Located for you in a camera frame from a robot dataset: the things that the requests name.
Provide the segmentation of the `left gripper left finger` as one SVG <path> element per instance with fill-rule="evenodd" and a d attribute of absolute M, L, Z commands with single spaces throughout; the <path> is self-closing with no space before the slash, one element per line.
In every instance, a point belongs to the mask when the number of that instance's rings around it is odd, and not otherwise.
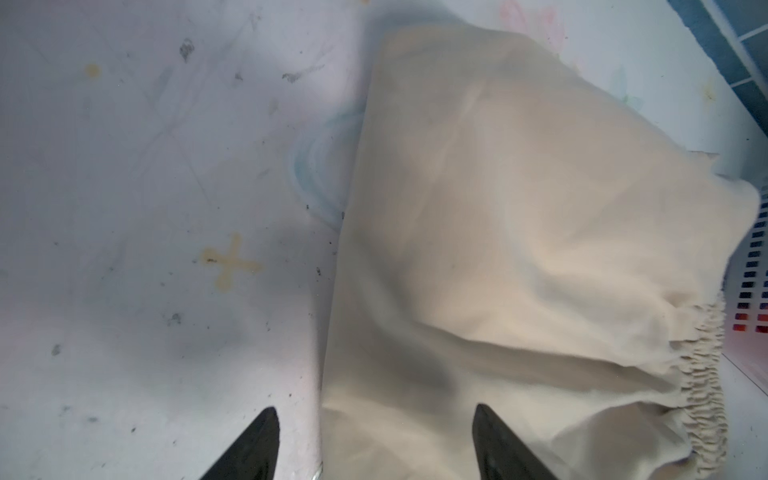
<path fill-rule="evenodd" d="M 201 480 L 272 480 L 278 462 L 280 421 L 265 408 L 205 472 Z"/>

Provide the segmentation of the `beige shorts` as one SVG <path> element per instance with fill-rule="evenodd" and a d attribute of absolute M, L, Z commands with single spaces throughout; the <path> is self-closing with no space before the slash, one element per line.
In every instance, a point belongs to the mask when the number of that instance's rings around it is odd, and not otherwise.
<path fill-rule="evenodd" d="M 327 479 L 476 479 L 485 404 L 559 479 L 725 462 L 722 281 L 760 196 L 534 40 L 390 34 L 337 252 Z"/>

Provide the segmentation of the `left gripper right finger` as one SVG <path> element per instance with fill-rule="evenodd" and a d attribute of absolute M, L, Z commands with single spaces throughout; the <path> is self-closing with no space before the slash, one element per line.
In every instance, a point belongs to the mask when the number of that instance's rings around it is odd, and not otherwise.
<path fill-rule="evenodd" d="M 556 480 L 551 470 L 486 404 L 478 404 L 472 439 L 481 480 Z"/>

